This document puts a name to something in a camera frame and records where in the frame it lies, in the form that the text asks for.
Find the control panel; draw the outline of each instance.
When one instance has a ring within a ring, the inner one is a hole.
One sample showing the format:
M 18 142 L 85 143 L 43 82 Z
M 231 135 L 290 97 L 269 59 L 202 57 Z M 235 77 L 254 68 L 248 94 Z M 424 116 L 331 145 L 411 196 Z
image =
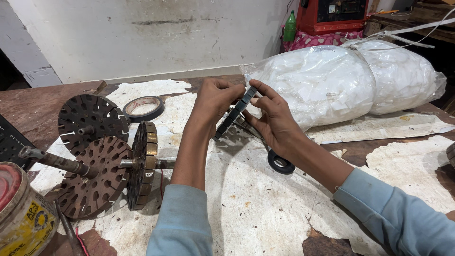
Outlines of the control panel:
M 362 20 L 367 0 L 317 0 L 317 22 Z

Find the rubber washer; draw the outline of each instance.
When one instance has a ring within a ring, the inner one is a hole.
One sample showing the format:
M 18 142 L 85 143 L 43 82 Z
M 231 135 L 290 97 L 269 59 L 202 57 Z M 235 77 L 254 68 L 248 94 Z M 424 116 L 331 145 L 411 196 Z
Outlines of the rubber washer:
M 284 164 L 284 166 L 281 167 L 281 166 L 277 165 L 275 163 L 275 160 L 281 160 L 281 162 Z M 268 161 L 268 164 L 270 165 L 270 167 L 272 167 L 272 169 L 274 169 L 278 173 L 285 174 L 285 175 L 294 173 L 295 165 L 293 165 L 288 160 L 277 155 L 277 153 L 275 153 L 275 151 L 273 149 L 269 150 L 268 155 L 267 155 L 267 161 Z
M 143 114 L 133 114 L 133 109 L 144 104 L 156 104 L 157 107 Z M 164 111 L 164 104 L 161 98 L 156 96 L 144 96 L 130 101 L 123 107 L 123 114 L 129 118 L 132 123 L 140 123 L 141 121 L 151 121 L 159 117 Z

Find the white wall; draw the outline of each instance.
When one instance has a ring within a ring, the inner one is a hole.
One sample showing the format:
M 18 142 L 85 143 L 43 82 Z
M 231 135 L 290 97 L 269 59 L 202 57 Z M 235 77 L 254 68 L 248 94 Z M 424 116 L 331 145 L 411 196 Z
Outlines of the white wall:
M 30 86 L 61 84 L 49 62 L 6 0 L 0 0 L 0 49 Z
M 252 63 L 287 0 L 8 0 L 64 83 Z M 298 0 L 290 10 L 297 11 Z

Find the white plastic scrap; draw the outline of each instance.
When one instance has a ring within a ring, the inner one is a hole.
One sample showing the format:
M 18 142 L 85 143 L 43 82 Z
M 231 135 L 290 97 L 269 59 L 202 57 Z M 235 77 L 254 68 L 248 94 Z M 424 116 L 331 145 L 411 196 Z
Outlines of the white plastic scrap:
M 440 98 L 446 78 L 423 57 L 374 40 L 357 50 L 314 46 L 241 66 L 277 91 L 303 130 L 414 108 Z
M 365 115 L 376 91 L 365 61 L 337 46 L 303 48 L 242 68 L 276 90 L 304 130 Z
M 382 115 L 415 108 L 440 98 L 446 78 L 436 72 L 428 60 L 395 44 L 374 40 L 364 42 L 357 50 L 368 62 L 376 78 L 376 100 L 371 114 Z

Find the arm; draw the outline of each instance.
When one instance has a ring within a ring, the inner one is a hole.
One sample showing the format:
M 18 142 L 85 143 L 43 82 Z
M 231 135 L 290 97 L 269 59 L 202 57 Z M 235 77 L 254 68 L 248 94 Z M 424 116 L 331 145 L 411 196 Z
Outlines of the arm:
M 183 130 L 171 184 L 166 187 L 147 256 L 212 255 L 212 230 L 204 192 L 208 142 L 229 105 L 244 93 L 242 84 L 219 79 L 206 79 L 199 89 Z
M 245 118 L 269 146 L 334 193 L 368 230 L 397 255 L 455 255 L 455 222 L 421 199 L 354 169 L 312 142 L 294 121 L 286 101 L 268 85 L 251 80 L 263 95 L 251 104 L 260 119 Z

